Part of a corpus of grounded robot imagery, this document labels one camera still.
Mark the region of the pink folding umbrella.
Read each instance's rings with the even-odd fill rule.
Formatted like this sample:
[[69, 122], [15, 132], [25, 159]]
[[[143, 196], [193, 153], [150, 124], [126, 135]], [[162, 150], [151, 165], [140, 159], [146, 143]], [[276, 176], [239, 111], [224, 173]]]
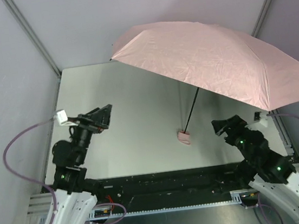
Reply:
[[216, 24], [136, 25], [113, 44], [111, 58], [264, 111], [299, 102], [299, 61]]

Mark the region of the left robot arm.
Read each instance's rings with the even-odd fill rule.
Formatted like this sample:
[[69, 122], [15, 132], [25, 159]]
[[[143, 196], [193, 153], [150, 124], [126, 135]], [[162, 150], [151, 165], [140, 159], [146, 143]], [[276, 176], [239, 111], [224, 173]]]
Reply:
[[102, 181], [86, 178], [83, 167], [93, 135], [109, 128], [112, 105], [77, 117], [69, 117], [65, 110], [56, 111], [50, 122], [69, 128], [70, 140], [59, 140], [52, 148], [55, 175], [52, 186], [19, 174], [7, 162], [8, 148], [3, 152], [5, 167], [15, 176], [41, 185], [52, 195], [50, 211], [45, 224], [85, 224], [89, 213], [103, 197], [105, 189]]

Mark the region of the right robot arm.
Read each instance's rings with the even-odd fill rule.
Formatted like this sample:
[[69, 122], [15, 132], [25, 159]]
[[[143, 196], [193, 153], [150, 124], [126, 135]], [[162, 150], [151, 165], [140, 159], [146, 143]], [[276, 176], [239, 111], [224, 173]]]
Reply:
[[278, 205], [299, 224], [299, 171], [288, 157], [269, 147], [268, 140], [237, 115], [211, 122], [217, 136], [236, 147], [244, 157], [236, 174], [239, 180]]

